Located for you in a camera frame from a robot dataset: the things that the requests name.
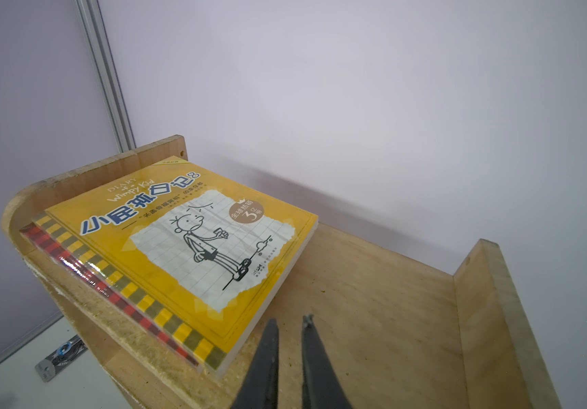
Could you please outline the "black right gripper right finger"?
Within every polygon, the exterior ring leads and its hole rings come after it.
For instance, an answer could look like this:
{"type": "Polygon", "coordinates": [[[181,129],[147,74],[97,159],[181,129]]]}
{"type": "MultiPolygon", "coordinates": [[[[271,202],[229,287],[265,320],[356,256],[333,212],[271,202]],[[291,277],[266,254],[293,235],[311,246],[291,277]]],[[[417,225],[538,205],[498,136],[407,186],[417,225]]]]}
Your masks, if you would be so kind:
{"type": "Polygon", "coordinates": [[[302,325],[303,408],[352,408],[317,332],[313,315],[302,325]]]}

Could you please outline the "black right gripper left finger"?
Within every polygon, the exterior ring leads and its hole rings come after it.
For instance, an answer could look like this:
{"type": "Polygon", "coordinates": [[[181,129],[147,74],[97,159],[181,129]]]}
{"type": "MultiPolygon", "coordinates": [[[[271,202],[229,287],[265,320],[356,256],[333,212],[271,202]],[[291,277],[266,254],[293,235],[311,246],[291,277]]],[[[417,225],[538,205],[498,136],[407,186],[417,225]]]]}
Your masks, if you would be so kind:
{"type": "Polygon", "coordinates": [[[231,408],[276,408],[278,382],[279,329],[276,319],[270,319],[231,408]]]}

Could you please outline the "yellow green-edged wimpy kid book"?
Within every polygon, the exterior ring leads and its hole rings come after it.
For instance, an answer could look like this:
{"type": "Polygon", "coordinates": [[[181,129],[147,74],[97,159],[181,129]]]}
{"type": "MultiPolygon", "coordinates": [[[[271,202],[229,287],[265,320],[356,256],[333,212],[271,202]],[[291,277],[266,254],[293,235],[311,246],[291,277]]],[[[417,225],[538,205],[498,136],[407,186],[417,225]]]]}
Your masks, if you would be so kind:
{"type": "Polygon", "coordinates": [[[172,156],[32,222],[199,362],[224,374],[315,233],[293,204],[172,156]]]}

